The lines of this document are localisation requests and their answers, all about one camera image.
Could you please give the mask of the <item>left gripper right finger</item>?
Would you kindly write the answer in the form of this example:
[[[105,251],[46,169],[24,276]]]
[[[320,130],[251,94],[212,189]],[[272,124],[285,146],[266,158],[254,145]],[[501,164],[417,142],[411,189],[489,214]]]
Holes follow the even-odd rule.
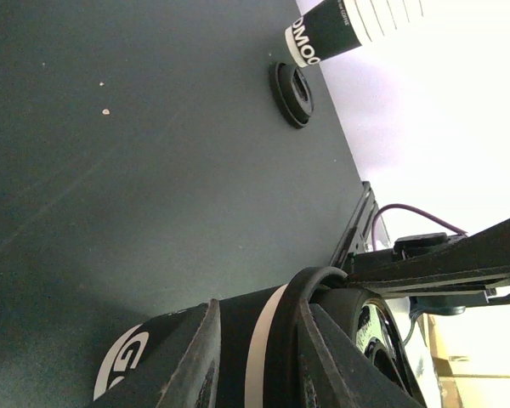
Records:
[[[296,407],[424,407],[385,303],[302,303]]]

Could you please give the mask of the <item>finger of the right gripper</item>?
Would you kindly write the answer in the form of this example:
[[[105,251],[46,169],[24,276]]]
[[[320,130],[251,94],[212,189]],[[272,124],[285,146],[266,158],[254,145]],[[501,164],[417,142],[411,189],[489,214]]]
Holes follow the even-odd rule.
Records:
[[[427,253],[362,253],[344,262],[347,286],[384,297],[482,292],[510,285],[510,219],[476,235],[448,239]]]

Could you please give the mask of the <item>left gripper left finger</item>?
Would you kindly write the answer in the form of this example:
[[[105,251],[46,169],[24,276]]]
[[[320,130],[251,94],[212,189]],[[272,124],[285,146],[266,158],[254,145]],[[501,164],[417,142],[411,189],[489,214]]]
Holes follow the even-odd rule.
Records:
[[[91,407],[214,407],[219,301],[162,314],[124,332],[100,365]]]

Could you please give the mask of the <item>black takeout coffee cup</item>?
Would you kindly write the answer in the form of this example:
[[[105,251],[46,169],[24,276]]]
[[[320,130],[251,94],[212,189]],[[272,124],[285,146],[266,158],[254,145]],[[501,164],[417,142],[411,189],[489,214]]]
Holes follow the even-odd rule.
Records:
[[[108,349],[92,407],[261,407],[284,286],[162,314]]]

